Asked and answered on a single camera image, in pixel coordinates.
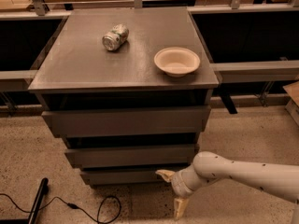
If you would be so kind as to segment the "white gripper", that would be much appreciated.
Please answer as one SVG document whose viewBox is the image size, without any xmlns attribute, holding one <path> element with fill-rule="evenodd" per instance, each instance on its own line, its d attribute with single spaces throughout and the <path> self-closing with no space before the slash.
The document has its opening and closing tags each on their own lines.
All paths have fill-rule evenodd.
<svg viewBox="0 0 299 224">
<path fill-rule="evenodd" d="M 189 203 L 189 197 L 200 187 L 200 178 L 192 165 L 178 172 L 160 169 L 155 172 L 165 182 L 170 183 L 177 198 L 174 199 L 174 218 L 180 219 Z"/>
</svg>

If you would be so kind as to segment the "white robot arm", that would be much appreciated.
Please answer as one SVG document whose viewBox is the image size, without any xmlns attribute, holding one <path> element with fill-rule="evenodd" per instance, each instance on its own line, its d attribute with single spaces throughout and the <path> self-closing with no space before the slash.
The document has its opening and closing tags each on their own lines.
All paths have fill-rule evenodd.
<svg viewBox="0 0 299 224">
<path fill-rule="evenodd" d="M 160 169 L 156 171 L 165 182 L 170 183 L 176 194 L 174 218 L 179 219 L 190 197 L 200 188 L 223 179 L 258 189 L 279 197 L 295 207 L 291 224 L 299 224 L 299 167 L 264 162 L 232 161 L 209 151 L 198 152 L 192 163 L 179 171 Z"/>
</svg>

